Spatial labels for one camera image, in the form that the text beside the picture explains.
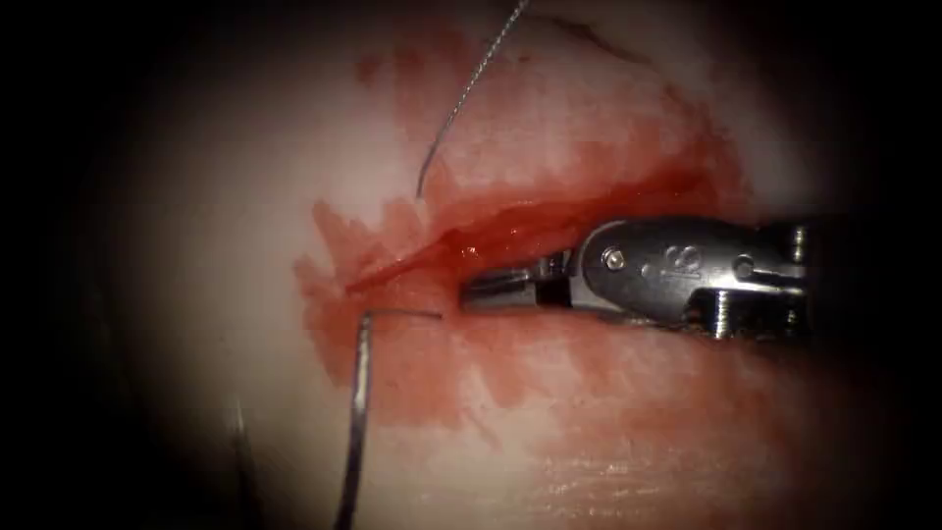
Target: surgical needle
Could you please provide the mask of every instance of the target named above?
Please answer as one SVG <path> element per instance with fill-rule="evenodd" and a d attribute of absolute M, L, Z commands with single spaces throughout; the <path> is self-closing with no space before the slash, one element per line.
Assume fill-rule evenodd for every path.
<path fill-rule="evenodd" d="M 404 315 L 442 319 L 440 313 L 414 309 L 372 309 L 363 313 L 356 330 L 356 361 L 354 364 L 352 398 L 350 400 L 350 439 L 347 446 L 346 472 L 340 508 L 334 522 L 335 530 L 353 527 L 353 513 L 359 494 L 363 449 L 366 445 L 366 416 L 370 405 L 370 372 L 373 358 L 373 319 L 378 315 Z"/>
<path fill-rule="evenodd" d="M 447 133 L 448 129 L 451 128 L 451 123 L 454 122 L 454 119 L 461 110 L 461 107 L 464 105 L 465 100 L 468 99 L 468 93 L 471 92 L 471 88 L 474 87 L 474 84 L 478 82 L 478 78 L 481 76 L 481 73 L 484 72 L 484 69 L 487 68 L 488 64 L 491 63 L 491 60 L 494 59 L 494 55 L 497 53 L 497 49 L 500 48 L 503 39 L 507 36 L 510 28 L 513 27 L 514 23 L 517 22 L 520 14 L 523 13 L 523 10 L 526 9 L 529 3 L 530 0 L 520 0 L 520 2 L 517 3 L 516 9 L 514 9 L 513 13 L 510 14 L 510 18 L 507 19 L 507 22 L 500 29 L 500 33 L 497 34 L 494 42 L 492 42 L 491 46 L 488 47 L 487 53 L 484 54 L 484 59 L 478 63 L 478 67 L 471 74 L 471 80 L 468 81 L 468 84 L 464 86 L 464 90 L 462 90 L 461 95 L 458 97 L 458 103 L 454 106 L 454 108 L 451 109 L 451 112 L 448 113 L 445 124 L 442 125 L 441 129 L 439 129 L 439 133 L 435 136 L 435 141 L 432 142 L 432 146 L 429 148 L 429 153 L 425 156 L 425 161 L 422 162 L 422 169 L 419 170 L 419 185 L 415 189 L 415 198 L 422 198 L 422 189 L 425 187 L 425 177 L 429 172 L 429 166 L 432 165 L 432 160 L 435 158 L 435 153 L 439 149 L 439 144 L 441 144 L 442 140 L 445 139 L 445 133 Z"/>

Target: blood smear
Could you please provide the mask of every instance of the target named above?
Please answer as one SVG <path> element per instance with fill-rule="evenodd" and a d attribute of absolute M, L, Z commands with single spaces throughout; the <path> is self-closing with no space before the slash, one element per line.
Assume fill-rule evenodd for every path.
<path fill-rule="evenodd" d="M 437 174 L 435 179 L 440 185 L 448 184 L 447 174 Z M 505 186 L 497 188 L 498 195 L 507 195 Z M 502 196 L 491 199 L 480 194 L 450 211 L 459 216 L 475 208 L 488 211 L 489 205 L 502 202 Z M 379 382 L 374 383 L 374 417 L 393 425 L 460 428 L 467 423 L 458 391 L 470 368 L 483 374 L 498 406 L 518 406 L 528 392 L 538 390 L 539 382 L 515 357 L 517 348 L 543 330 L 558 334 L 565 329 L 574 344 L 572 350 L 578 352 L 592 349 L 591 344 L 606 330 L 605 325 L 569 315 L 510 316 L 499 325 L 489 317 L 463 315 L 457 307 L 462 280 L 486 268 L 570 247 L 606 218 L 665 213 L 718 216 L 724 210 L 719 197 L 711 175 L 675 171 L 640 183 L 615 185 L 585 200 L 565 202 L 551 197 L 518 204 L 470 225 L 442 229 L 431 244 L 379 270 L 350 278 L 343 289 L 338 289 L 336 278 L 324 276 L 302 258 L 295 273 L 307 300 L 305 327 L 332 381 L 346 387 L 352 377 L 356 325 L 363 311 L 378 307 L 441 311 L 443 322 L 391 317 L 377 323 L 374 344 L 382 354 L 377 354 L 374 364 L 378 377 L 374 381 Z M 369 269 L 370 260 L 387 254 L 370 251 L 369 241 L 375 234 L 341 222 L 326 204 L 315 208 L 315 219 L 340 270 Z M 436 222 L 449 226 L 450 220 L 440 216 Z M 413 237 L 418 224 L 414 211 L 391 207 L 378 232 L 400 231 L 404 233 L 400 237 Z M 352 246 L 366 249 L 369 257 L 354 257 Z M 594 366 L 592 371 L 603 373 L 605 368 Z"/>
<path fill-rule="evenodd" d="M 456 93 L 478 56 L 476 43 L 461 31 L 447 29 L 447 24 L 423 27 L 433 29 L 409 32 L 392 54 L 370 51 L 350 70 L 354 82 L 375 92 L 379 100 L 389 93 L 383 81 L 392 83 L 393 119 L 413 139 L 434 137 L 442 119 L 435 105 L 416 94 Z M 512 48 L 508 44 L 508 56 L 513 56 Z M 345 219 L 328 202 L 312 209 L 337 275 L 326 276 L 307 257 L 296 261 L 294 271 L 306 300 L 304 326 L 338 387 L 348 387 L 351 381 L 356 324 L 363 311 L 421 308 L 445 315 L 443 322 L 435 323 L 395 317 L 377 322 L 372 421 L 462 428 L 473 423 L 459 398 L 461 381 L 470 370 L 481 374 L 497 406 L 511 408 L 530 392 L 549 392 L 540 389 L 541 383 L 516 354 L 520 347 L 550 329 L 557 335 L 565 330 L 573 352 L 591 348 L 610 334 L 600 323 L 571 315 L 500 320 L 462 315 L 457 292 L 463 279 L 570 247 L 606 218 L 698 214 L 742 221 L 752 215 L 750 188 L 740 174 L 735 150 L 716 133 L 704 109 L 685 102 L 669 85 L 656 103 L 675 124 L 687 124 L 683 131 L 671 126 L 683 142 L 670 155 L 660 146 L 667 126 L 633 110 L 637 102 L 629 86 L 628 92 L 598 96 L 609 100 L 597 97 L 585 103 L 585 109 L 578 103 L 582 98 L 574 100 L 572 131 L 560 131 L 556 146 L 567 154 L 564 167 L 541 169 L 533 163 L 541 158 L 536 152 L 511 156 L 506 145 L 492 138 L 490 127 L 500 121 L 528 124 L 526 115 L 519 114 L 526 106 L 520 94 L 542 82 L 533 65 L 552 60 L 531 52 L 526 56 L 527 61 L 512 64 L 495 61 L 488 82 L 475 93 L 477 110 L 462 115 L 460 131 L 451 141 L 465 145 L 458 133 L 477 138 L 474 148 L 505 160 L 502 168 L 527 179 L 491 177 L 469 184 L 468 176 L 480 166 L 445 146 L 427 176 L 424 209 L 430 222 L 421 221 L 411 198 L 385 204 L 377 228 Z M 585 85 L 580 81 L 574 86 Z M 608 112 L 596 117 L 600 107 Z M 596 118 L 598 126 L 590 137 L 610 141 L 585 139 L 586 120 Z M 628 123 L 631 134 L 624 130 Z M 403 257 L 404 249 L 408 254 Z M 573 364 L 587 367 L 583 361 L 574 359 Z M 605 370 L 600 358 L 586 368 L 583 380 L 599 383 L 593 374 Z"/>

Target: screw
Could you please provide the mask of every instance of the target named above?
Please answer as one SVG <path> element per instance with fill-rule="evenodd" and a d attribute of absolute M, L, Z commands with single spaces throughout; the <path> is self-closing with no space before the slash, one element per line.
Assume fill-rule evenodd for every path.
<path fill-rule="evenodd" d="M 625 268 L 625 256 L 615 247 L 607 248 L 602 253 L 602 262 L 609 271 L 620 271 Z"/>
<path fill-rule="evenodd" d="M 726 339 L 732 331 L 729 329 L 729 310 L 729 291 L 719 291 L 716 294 L 716 306 L 713 308 L 712 332 L 715 339 Z"/>

